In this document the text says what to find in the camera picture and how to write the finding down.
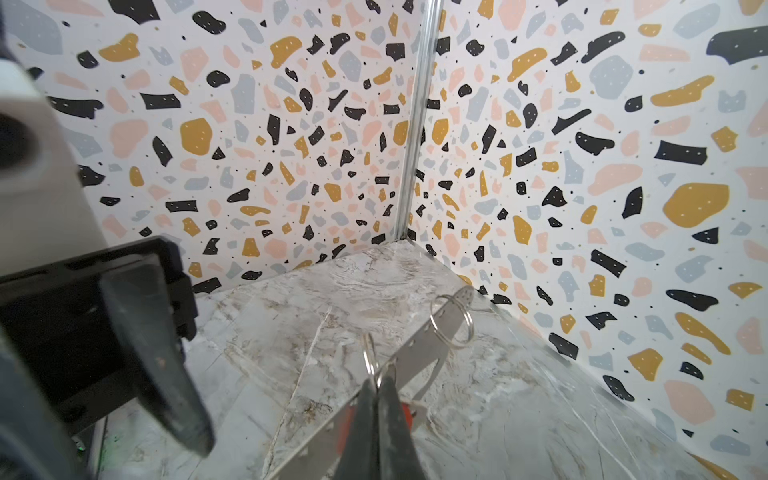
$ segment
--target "yellow spot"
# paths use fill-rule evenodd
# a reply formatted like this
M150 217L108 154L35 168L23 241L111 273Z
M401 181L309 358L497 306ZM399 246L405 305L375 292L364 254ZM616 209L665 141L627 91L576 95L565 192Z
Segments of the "yellow spot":
M515 81L520 78L528 69L538 62L547 58L547 51L543 48L534 48L533 50L526 51L523 55L520 55L512 61L512 72L507 77L507 81Z
M698 358L699 360L706 363L707 365L712 365L712 359L708 357L706 353L699 350L697 346L692 345L690 343L684 343L682 350L685 353L689 353L693 355L694 357Z
M714 473L718 478L721 478L722 480L739 480L739 478L736 477L733 473L728 472L725 468L714 464L709 460L704 460L701 457L697 457L693 453L689 453L688 455L694 457L697 462L707 467L710 471L712 471L712 473Z
M445 9L443 9L443 11L440 12L440 25L438 27L440 31L442 31L442 29L445 28L445 17L447 16L448 16L448 12L446 12Z
M323 69L326 71L328 78L333 78L336 76L336 70L333 70L333 67L330 63L328 63L327 60L323 60Z
M597 205L591 205L587 207L586 210L584 210L584 213L581 215L581 222L586 223L587 225L592 224L592 220L594 220L594 215L598 212L598 206Z
M712 342L712 345L715 346L718 352L724 355L730 355L730 349L728 348L728 345L726 345L723 340L720 339L720 337L712 333L710 329L706 328L702 322L698 321L687 313L681 312L675 313L674 318L677 320L677 323L683 327L683 330L685 330L690 335L709 340Z
M195 155L205 155L210 148L210 139L214 132L205 118L185 121L179 127L181 133L181 146L184 150Z
M406 142L406 137L408 137L408 121L401 121L397 125L395 125L395 133L392 136L392 139L395 142L395 145L404 145Z
M747 16L755 15L760 7L763 5L764 0L739 0L739 7L741 7L741 13Z
M592 296L605 296L605 276L594 276L589 283L589 294Z
M576 319L573 315L566 315L560 317L560 328L563 329L563 333L568 335L571 329L576 325Z
M577 91L579 88L581 88L581 84L576 80L576 75L574 75L574 71L571 70L567 74L565 74L565 90L573 93Z
M600 16L600 25L612 25L616 20L616 15L619 14L618 8L611 10L604 10L603 15Z
M377 85L384 85L386 82L392 80L392 77L390 76L392 74L392 67L387 67L385 71L382 72L381 75L376 75L373 78L373 83Z
M485 170L480 172L480 196L488 195L488 185L485 182Z
M729 389L725 395L725 401L731 405L735 405L740 409L745 409L748 412L752 412L752 404L755 401L755 395L752 393L742 392L739 389Z
M502 167L504 167L504 175L503 177L508 177L512 173L512 154L506 154L504 157L499 159L499 163L502 164Z
M650 102L657 107L674 107L675 105L689 104L701 99L701 91L709 87L715 81L712 75L705 75L680 88L655 94Z
M518 243L528 245L528 241L531 239L531 233L533 232L531 226L519 215L515 215L512 218L512 223L515 224L515 239Z
M435 237L437 237L438 240L442 239L442 222L440 220L435 222L435 226L432 227L432 232L435 234Z
M397 14L392 14L391 17L389 17L389 33L392 34L393 37L397 36Z
M296 265L294 270L298 270L299 268L307 268L308 266L312 266L312 260L304 260L302 263Z
M291 97L285 97L283 103L286 105L286 110L292 114L296 113L297 111L301 111L301 105L297 104L296 101Z
M135 33L125 35L118 43L102 48L98 54L107 61L126 61L140 55L136 44L139 37Z
M441 118L435 122L432 127L432 141L437 145L442 145L445 136L448 134L448 118Z
M301 48L301 40L296 37L285 37L270 45L272 51L272 68L280 68L285 60Z
M171 77L168 81L168 84L182 95L187 95L190 93L190 89L187 88L184 80L181 80L180 78Z
M478 7L478 13L481 16L490 19L493 16L493 0L482 0Z
M341 187L336 184L325 184L323 188L326 189L326 193L330 197L333 203L341 200Z
M483 222L482 227L480 227L480 232L477 234L477 239L482 240L482 238L485 237L485 234L490 231L491 231L491 226Z
M675 190L663 211L678 227L691 228L725 208L728 198L727 185L685 184Z
M736 137L739 134L733 132L728 127L722 127L712 134L712 140L715 141L721 152L726 153L736 149Z
M302 205L301 206L301 216L299 216L299 224L304 225L304 222L306 222L306 215L310 212L310 206L309 205Z
M453 199L448 196L448 194L442 195L442 201L444 201L446 205L450 205L451 207L454 207L457 212L461 210L460 208L458 208L458 205L456 204L456 202L453 201Z
M191 276L196 276L197 278L201 278L203 276L203 269L200 268L200 264L198 262L190 263L190 267L187 269L187 272Z
M523 125L522 122L520 122L520 118L515 113L514 110L510 110L507 112L507 127L519 127L520 125Z
M194 220L187 217L181 221L184 224L184 231L190 234L190 237L194 237L200 232L200 228L194 223Z
M290 173L290 170L288 170L288 167L283 162L280 162L280 173L283 174L283 178L286 179L286 183L288 185L293 185L293 182L296 181L295 178L293 178L293 175Z
M252 217L256 214L271 214L272 211L268 208L264 207L252 207L250 205L246 205L245 207L240 207L240 211L244 214L246 214L248 217Z
M307 158L309 156L310 150L306 147L306 141L304 140L304 137L301 137L299 140L297 140L293 146L301 152L301 158Z
M258 257L261 255L259 247L256 246L255 238L246 238L243 243L243 257Z
M139 167L131 167L128 171L128 179L131 181L131 185L134 187L141 187L144 185L144 178L141 176L141 170Z
M661 31L661 24L643 23L637 27L637 31L640 32L640 35L645 37L655 37L656 35L659 35L659 32Z
M752 282L739 282L728 286L728 290L734 292L739 298L745 299L749 295L755 293L757 290L761 290L762 285Z
M634 369L640 372L648 382L653 382L656 379L656 371L659 369L661 361L664 360L663 356L654 349L645 349L627 358Z

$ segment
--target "pink shape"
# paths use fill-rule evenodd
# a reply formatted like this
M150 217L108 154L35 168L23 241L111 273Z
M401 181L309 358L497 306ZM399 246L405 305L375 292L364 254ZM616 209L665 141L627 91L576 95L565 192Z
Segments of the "pink shape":
M144 120L126 120L112 125L109 141L112 142L112 154L117 158L128 158L139 141L149 133L149 125Z
M464 80L464 67L456 68L451 72L451 79L448 82L448 91L453 91Z
M200 108L208 112L220 124L227 121L227 114L224 113L224 109L218 100L204 101L200 104Z
M590 195L601 195L621 185L634 182L643 174L643 168L633 164L612 164L602 167L594 176L594 183L587 187Z
M210 214L214 217L218 217L221 213L221 204L218 200L209 200L208 201L208 210L210 210Z
M319 94L322 90L320 87L320 82L317 80L317 75L312 75L310 79L310 87L312 88L312 91L315 92L315 94Z
M667 226L658 222L646 222L640 225L640 228L643 229L645 234L650 238L656 238L667 231Z
M525 15L525 0L503 0L497 13L505 29L517 30Z
M690 61L690 55L685 50L667 47L665 45L643 45L640 50L642 61Z
M264 250L272 256L272 258L285 258L288 252L288 244L277 238L266 242Z
M243 4L243 7L251 10L252 12L261 13L262 1L263 0L240 0L240 3Z
M533 267L533 270L536 270L539 273L544 273L549 270L549 267L544 265L544 262L538 258L531 262L531 266Z
M366 45L360 45L360 56L366 58L381 58L382 55L375 48L370 48Z
M653 290L654 284L650 281L650 278L641 276L634 281L634 288L632 288L632 296L646 296L650 295Z
M86 84L79 81L75 77L70 77L65 73L61 73L60 71L56 72L55 78L56 78L56 83L60 85L65 85L67 87L72 87L72 88L79 88L80 90L88 90L88 86Z
M763 355L763 340L760 337L760 321L752 317L736 331L736 340L750 355Z
M580 330L578 334L581 335L581 339L584 340L584 344L586 345L587 350L591 349L592 348L592 339L589 338L589 332L587 332L585 330Z
M269 205L277 205L277 199L264 187L264 201Z
M548 141L547 144L544 146L544 154L553 154L554 148L559 144L559 141Z
M650 15L665 6L669 0L634 0L634 19Z
M549 233L543 232L536 235L536 245L538 246L538 252L539 253L546 253L547 252L547 239L549 238Z
M445 248L448 249L448 255L451 257L458 255L458 251L461 249L461 244L456 239L456 235L453 233L445 235Z
M235 55L229 45L224 45L224 61L232 68L240 67L240 59Z
M458 125L461 121L461 110L458 109L458 107L451 107L448 109L448 113L451 114L451 119L453 120L454 125Z
M116 88L112 87L107 90L107 103L110 107L116 111L124 114L128 111L128 103L125 101L120 92Z
M547 88L544 90L544 93L541 95L541 100L539 101L539 104L541 105L541 111L547 111L550 108L552 108L552 89Z
M768 248L765 248L752 240L744 241L744 253L752 260L768 263Z
M599 114L597 117L595 117L594 122L608 131L614 130L614 122L612 122L610 118L603 114Z
M523 288L523 284L520 282L515 282L515 298L518 300L531 299L531 297L528 296L528 294L525 292L525 288Z
M382 122L376 120L368 123L365 128L362 130L362 145L363 147L367 147L369 143L371 143L371 140L378 134L382 129Z
M106 218L104 218L101 221L101 226L105 230L109 230L112 233L117 236L117 238L122 238L125 236L125 234L128 232L128 230L125 230L125 227L123 227L117 218L114 217L114 215L110 215Z
M674 120L665 121L663 124L655 124L650 132L659 137L666 137L670 135L679 135L688 130L690 127L690 116L683 115L680 118Z
M170 221L170 218L168 218L168 215L166 214L156 215L154 222L158 227L172 227L174 225L174 223Z
M202 47L190 48L181 52L181 70L188 81L197 80L197 76L208 65L208 55Z
M755 115L755 118L750 122L750 127L746 132L750 137L761 137L768 133L768 100L763 102L763 106Z
M502 119L502 106L498 103L498 98L494 97L491 102L491 120L499 121Z
M587 232L587 243L602 243L603 245L608 245L608 242L605 241L605 237L603 237L603 233L599 228L589 229Z
M523 326L524 326L525 328L527 328L528 330L530 330L530 331L531 331L531 333L533 333L534 335L536 335L538 338L540 338L540 339L543 339L543 338L544 338L543 336L541 336L541 334L540 334L540 333L539 333L539 331L536 329L536 327L534 326L534 324L533 324L533 323L531 323L531 322L530 322L530 320L528 320L527 318L525 318L525 316L523 316L523 315L520 315L520 316L518 317L518 320L520 321L520 323L522 323L522 324L523 324Z
M256 154L247 148L235 147L234 150L237 156L240 158L256 158Z
M741 167L736 173L744 181L749 198L768 200L768 167Z
M571 266L578 268L580 272L584 273L584 269L587 268L587 260L581 255L574 255L571 259Z
M699 387L678 380L667 380L664 390L670 407L688 423L699 425L715 417L715 409Z
M179 167L182 167L185 170L188 170L190 172L197 171L197 159L196 158L188 158L186 160L182 160L179 164Z
M349 24L353 28L360 25L365 20L361 14L357 13L355 5L353 5L352 2L344 5L344 9L346 10L346 17L349 19Z
M267 107L280 108L280 99L266 85L264 85L264 100L266 101Z
M149 87L150 82L151 79L149 78L149 73L143 68L123 81L128 90L138 90L139 88Z
M82 0L45 0L51 10L64 13L74 13L76 15L88 15L90 17L103 17L97 8L83 2Z
M170 195L170 192L168 190L165 190L163 187L160 187L159 185L150 185L147 191L155 200L160 200L162 197L167 197L168 195Z
M621 141L621 153L624 154L625 157L631 157L632 155L635 155L639 150L640 150L640 132L636 130L636 131L630 132Z

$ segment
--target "metal ring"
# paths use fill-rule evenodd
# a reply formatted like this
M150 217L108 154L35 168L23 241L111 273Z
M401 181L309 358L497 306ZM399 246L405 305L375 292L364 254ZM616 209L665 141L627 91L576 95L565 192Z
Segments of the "metal ring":
M435 321L435 301L437 299L444 298L448 300L448 302L453 302L454 305L456 305L464 314L464 321L467 324L467 328L469 329L469 335L467 336L467 340L463 343L457 343L445 336L443 332L440 331L440 328L437 326L437 322ZM467 311L464 304L459 302L457 299L455 299L451 295L438 295L435 298L432 299L432 302L429 304L429 321L432 323L432 328L435 329L435 335L449 348L452 348L454 350L459 350L465 348L469 343L472 341L473 338L475 338L475 322L472 320L472 316Z
M362 336L362 359L366 363L366 371L373 385L376 385L376 372L379 370L379 361L376 360L376 348L373 345L373 336L366 333Z

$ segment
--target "marble floor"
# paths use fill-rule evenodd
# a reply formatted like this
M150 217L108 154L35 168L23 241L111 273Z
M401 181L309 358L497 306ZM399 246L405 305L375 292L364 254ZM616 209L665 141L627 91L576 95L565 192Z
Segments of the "marble floor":
M186 367L214 450L185 451L132 401L108 418L100 478L266 478L359 388L363 333L383 362L463 285L397 242L198 299ZM713 478L486 298L471 311L475 341L450 354L414 432L429 478Z

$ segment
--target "wall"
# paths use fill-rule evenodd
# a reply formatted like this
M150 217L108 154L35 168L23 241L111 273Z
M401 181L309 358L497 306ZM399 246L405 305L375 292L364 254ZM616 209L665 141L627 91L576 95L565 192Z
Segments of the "wall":
M761 3L446 2L409 231L721 478L768 472Z
M166 235L209 293L391 240L422 15L409 3L3 7L109 244Z

